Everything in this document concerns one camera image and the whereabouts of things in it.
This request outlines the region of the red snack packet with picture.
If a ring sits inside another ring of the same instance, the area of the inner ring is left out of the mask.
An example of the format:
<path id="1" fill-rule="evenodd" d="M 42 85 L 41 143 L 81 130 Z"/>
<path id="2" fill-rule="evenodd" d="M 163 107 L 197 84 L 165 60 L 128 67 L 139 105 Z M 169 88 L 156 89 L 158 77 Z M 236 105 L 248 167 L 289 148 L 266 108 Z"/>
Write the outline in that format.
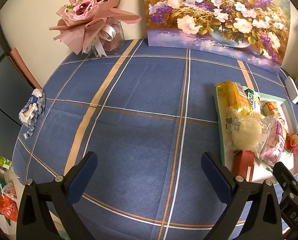
<path id="1" fill-rule="evenodd" d="M 298 133 L 287 134 L 284 148 L 293 154 L 298 154 Z"/>

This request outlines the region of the pink snack packet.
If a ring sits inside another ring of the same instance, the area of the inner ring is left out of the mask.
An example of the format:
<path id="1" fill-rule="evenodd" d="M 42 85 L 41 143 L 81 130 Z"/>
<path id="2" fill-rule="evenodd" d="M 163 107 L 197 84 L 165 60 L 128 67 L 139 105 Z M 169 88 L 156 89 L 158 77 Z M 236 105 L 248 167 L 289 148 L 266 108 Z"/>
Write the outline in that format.
<path id="1" fill-rule="evenodd" d="M 272 124 L 269 136 L 259 155 L 259 159 L 273 167 L 280 161 L 286 137 L 287 131 L 280 120 L 276 119 Z"/>

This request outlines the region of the red rectangular snack bar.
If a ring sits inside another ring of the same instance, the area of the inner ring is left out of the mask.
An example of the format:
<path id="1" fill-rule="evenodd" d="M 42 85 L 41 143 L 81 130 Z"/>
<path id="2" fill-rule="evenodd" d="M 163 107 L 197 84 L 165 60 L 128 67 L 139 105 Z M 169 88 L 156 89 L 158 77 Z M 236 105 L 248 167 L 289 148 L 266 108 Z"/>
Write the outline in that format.
<path id="1" fill-rule="evenodd" d="M 242 176 L 246 181 L 252 182 L 255 165 L 255 154 L 252 151 L 234 151 L 232 174 Z"/>

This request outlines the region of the beige orange snack packet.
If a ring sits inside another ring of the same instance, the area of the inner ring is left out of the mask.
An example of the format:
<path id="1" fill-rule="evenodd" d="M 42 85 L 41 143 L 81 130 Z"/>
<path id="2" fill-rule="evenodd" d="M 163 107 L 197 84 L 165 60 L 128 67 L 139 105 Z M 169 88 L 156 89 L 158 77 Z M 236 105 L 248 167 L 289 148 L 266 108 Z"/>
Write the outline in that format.
<path id="1" fill-rule="evenodd" d="M 261 105 L 263 114 L 265 116 L 274 115 L 276 116 L 277 120 L 282 125 L 282 134 L 285 138 L 287 135 L 287 130 L 285 129 L 285 120 L 282 118 L 280 111 L 277 108 L 277 104 L 275 101 L 267 101 Z"/>

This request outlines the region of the clear-wrapped white round pastry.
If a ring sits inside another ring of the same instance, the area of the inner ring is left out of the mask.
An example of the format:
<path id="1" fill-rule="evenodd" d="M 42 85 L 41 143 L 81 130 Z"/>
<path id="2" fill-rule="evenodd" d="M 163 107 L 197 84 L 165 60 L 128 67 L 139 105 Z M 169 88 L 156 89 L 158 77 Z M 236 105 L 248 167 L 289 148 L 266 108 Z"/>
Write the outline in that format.
<path id="1" fill-rule="evenodd" d="M 234 109 L 226 109 L 226 130 L 229 140 L 226 145 L 231 150 L 251 151 L 259 156 L 277 118 L 259 113 L 245 115 Z"/>

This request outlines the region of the green white cracker packet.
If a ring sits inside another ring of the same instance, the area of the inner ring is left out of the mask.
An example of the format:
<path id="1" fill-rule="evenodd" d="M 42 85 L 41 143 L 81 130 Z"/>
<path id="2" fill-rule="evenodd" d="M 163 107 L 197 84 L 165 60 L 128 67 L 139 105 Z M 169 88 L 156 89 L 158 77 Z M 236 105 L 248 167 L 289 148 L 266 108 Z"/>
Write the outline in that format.
<path id="1" fill-rule="evenodd" d="M 244 92 L 249 100 L 252 110 L 257 113 L 261 113 L 260 96 L 252 89 L 246 88 Z"/>

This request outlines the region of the yellow cake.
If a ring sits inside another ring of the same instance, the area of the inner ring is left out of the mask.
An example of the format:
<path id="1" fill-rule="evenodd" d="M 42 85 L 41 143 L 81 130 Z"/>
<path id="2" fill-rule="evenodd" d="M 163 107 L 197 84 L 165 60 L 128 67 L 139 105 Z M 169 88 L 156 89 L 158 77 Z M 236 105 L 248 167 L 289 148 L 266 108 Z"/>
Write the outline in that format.
<path id="1" fill-rule="evenodd" d="M 217 90 L 224 93 L 228 107 L 233 107 L 239 113 L 244 115 L 253 114 L 252 106 L 240 83 L 224 81 L 222 83 L 217 83 L 214 86 Z"/>

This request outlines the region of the orange plastic bag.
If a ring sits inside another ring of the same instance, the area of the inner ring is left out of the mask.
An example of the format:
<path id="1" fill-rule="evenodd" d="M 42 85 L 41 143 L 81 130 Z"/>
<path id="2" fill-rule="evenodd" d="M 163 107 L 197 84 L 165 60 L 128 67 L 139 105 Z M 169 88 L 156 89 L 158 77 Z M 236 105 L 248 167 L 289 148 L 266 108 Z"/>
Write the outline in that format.
<path id="1" fill-rule="evenodd" d="M 6 218 L 17 222 L 18 219 L 18 207 L 16 202 L 10 199 L 8 196 L 0 194 L 0 212 Z"/>

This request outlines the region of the white teal-rimmed tray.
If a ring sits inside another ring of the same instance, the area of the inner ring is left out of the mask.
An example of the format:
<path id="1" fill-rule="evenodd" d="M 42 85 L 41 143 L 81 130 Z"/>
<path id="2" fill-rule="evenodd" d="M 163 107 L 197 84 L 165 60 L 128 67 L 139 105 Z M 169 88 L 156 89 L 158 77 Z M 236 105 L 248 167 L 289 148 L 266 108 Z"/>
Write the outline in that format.
<path id="1" fill-rule="evenodd" d="M 217 85 L 221 163 L 253 183 L 274 178 L 279 161 L 298 174 L 298 130 L 287 101 L 269 94 L 247 95 L 247 88 L 227 82 Z"/>

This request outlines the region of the white rectangular device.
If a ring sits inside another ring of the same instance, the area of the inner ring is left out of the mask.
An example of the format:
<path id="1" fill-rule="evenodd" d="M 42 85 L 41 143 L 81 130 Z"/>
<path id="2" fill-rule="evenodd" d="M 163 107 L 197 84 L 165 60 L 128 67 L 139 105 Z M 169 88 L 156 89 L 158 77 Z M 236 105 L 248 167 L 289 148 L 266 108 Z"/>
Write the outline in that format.
<path id="1" fill-rule="evenodd" d="M 298 89 L 296 87 L 294 80 L 290 76 L 288 76 L 285 80 L 285 87 L 287 89 L 287 93 L 288 93 L 290 101 L 294 104 L 297 104 L 298 103 Z"/>

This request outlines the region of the crumpled blue white wrapper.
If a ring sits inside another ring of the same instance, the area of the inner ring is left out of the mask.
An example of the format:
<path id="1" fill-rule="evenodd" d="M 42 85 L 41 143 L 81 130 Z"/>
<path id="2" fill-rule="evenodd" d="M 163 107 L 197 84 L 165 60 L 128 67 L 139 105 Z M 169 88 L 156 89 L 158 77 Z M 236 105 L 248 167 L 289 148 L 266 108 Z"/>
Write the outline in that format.
<path id="1" fill-rule="evenodd" d="M 43 116 L 45 109 L 45 92 L 35 88 L 31 93 L 26 105 L 19 112 L 20 122 L 27 128 L 23 134 L 24 139 L 29 139 L 35 132 L 35 127 L 40 116 Z"/>

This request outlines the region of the blue plaid tablecloth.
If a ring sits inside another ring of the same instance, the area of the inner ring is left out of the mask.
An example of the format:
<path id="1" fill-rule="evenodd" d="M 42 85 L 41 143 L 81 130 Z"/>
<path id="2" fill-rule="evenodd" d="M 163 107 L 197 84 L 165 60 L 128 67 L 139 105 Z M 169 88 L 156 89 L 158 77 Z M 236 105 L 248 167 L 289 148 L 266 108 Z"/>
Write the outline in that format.
<path id="1" fill-rule="evenodd" d="M 13 153 L 19 181 L 50 182 L 88 151 L 97 168 L 74 208 L 96 239 L 233 239 L 247 213 L 225 210 L 201 168 L 220 157 L 215 84 L 287 98 L 286 72 L 196 50 L 127 42 L 116 56 L 71 55 L 44 86 L 35 133 Z"/>

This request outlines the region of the floral canvas painting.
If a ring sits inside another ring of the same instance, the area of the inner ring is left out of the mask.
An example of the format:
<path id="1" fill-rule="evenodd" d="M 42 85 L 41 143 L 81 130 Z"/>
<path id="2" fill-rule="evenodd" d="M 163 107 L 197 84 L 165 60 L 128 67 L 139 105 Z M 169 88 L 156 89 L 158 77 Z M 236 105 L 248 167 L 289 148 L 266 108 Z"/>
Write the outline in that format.
<path id="1" fill-rule="evenodd" d="M 289 0 L 144 0 L 150 46 L 200 50 L 279 72 Z"/>

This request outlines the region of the pink flower bouquet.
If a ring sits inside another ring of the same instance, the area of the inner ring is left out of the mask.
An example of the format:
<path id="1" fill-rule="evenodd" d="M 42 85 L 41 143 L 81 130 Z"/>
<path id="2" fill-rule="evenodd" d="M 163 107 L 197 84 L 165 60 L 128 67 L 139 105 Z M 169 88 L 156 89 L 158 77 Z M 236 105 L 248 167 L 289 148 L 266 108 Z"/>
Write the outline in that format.
<path id="1" fill-rule="evenodd" d="M 140 22 L 141 16 L 119 9 L 121 0 L 69 0 L 56 12 L 60 19 L 50 30 L 60 34 L 54 40 L 63 42 L 75 54 L 94 46 L 98 55 L 106 55 L 99 34 L 109 20 L 126 24 Z"/>

